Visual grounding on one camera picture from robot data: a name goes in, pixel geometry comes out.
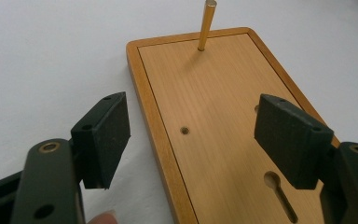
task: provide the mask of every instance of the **wooden border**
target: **wooden border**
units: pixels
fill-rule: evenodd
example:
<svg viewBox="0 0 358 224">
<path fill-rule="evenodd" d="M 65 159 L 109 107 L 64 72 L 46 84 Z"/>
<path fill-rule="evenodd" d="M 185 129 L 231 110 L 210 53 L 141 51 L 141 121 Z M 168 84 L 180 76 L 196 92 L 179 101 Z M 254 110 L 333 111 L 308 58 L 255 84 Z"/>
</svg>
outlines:
<svg viewBox="0 0 358 224">
<path fill-rule="evenodd" d="M 244 35 L 247 34 L 254 41 L 255 45 L 264 55 L 268 63 L 275 70 L 286 88 L 292 93 L 298 104 L 306 112 L 324 123 L 322 118 L 307 100 L 305 95 L 298 88 L 296 83 L 289 77 L 283 67 L 278 63 L 267 46 L 260 37 L 250 28 L 240 27 L 225 30 L 211 31 L 208 35 L 218 37 L 224 35 Z M 159 171 L 163 177 L 163 183 L 166 194 L 168 196 L 172 214 L 176 223 L 199 223 L 197 215 L 188 196 L 185 182 L 182 178 L 180 168 L 176 162 L 175 155 L 172 150 L 170 139 L 164 127 L 162 117 L 158 111 L 158 105 L 150 86 L 147 73 L 138 48 L 168 44 L 173 42 L 182 42 L 188 40 L 196 40 L 200 37 L 200 33 L 190 33 L 184 35 L 170 35 L 163 37 L 154 37 L 142 40 L 131 41 L 127 45 L 127 59 L 131 71 L 132 81 L 138 95 L 138 99 L 143 109 L 143 114 L 148 127 L 148 133 L 156 154 Z M 333 145 L 339 145 L 336 137 L 333 139 Z"/>
</svg>

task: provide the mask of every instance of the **metal rod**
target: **metal rod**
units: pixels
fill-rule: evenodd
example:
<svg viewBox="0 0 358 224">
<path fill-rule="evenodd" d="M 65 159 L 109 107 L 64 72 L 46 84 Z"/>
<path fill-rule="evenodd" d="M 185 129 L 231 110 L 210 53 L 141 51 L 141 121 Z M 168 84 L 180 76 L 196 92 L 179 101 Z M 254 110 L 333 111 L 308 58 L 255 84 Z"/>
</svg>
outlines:
<svg viewBox="0 0 358 224">
<path fill-rule="evenodd" d="M 205 1 L 205 9 L 200 32 L 199 51 L 205 50 L 206 39 L 208 37 L 209 29 L 211 28 L 213 14 L 214 10 L 216 9 L 216 6 L 217 3 L 214 0 Z"/>
</svg>

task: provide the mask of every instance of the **wooden board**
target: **wooden board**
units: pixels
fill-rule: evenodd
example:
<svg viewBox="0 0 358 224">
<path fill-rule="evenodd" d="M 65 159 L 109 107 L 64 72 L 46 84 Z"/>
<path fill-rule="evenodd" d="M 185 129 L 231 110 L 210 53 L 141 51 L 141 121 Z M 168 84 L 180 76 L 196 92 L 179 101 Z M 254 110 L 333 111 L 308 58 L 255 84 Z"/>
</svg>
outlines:
<svg viewBox="0 0 358 224">
<path fill-rule="evenodd" d="M 132 80 L 177 223 L 290 223 L 264 174 L 281 177 L 298 223 L 322 223 L 316 190 L 295 190 L 254 139 L 260 93 L 322 120 L 257 34 L 212 31 L 132 41 Z"/>
</svg>

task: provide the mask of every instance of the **white background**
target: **white background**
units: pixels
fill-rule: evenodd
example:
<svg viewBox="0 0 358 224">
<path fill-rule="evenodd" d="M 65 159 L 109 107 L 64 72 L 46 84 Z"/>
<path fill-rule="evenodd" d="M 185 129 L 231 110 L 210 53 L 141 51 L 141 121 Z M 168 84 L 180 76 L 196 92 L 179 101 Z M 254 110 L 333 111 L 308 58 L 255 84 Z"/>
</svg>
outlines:
<svg viewBox="0 0 358 224">
<path fill-rule="evenodd" d="M 131 82 L 129 41 L 197 32 L 203 0 L 0 1 L 0 179 L 27 151 L 125 91 L 131 139 L 110 190 L 83 190 L 87 219 L 172 223 Z M 218 1 L 212 29 L 253 28 L 341 141 L 358 142 L 358 0 Z"/>
</svg>

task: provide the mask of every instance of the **fingertip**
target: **fingertip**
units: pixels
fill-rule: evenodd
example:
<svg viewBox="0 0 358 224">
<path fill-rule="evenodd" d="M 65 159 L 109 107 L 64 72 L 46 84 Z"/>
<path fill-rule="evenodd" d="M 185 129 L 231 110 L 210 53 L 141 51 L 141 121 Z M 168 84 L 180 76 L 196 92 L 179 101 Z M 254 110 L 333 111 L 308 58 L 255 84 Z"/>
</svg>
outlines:
<svg viewBox="0 0 358 224">
<path fill-rule="evenodd" d="M 106 211 L 93 218 L 88 224 L 117 224 L 115 210 Z"/>
</svg>

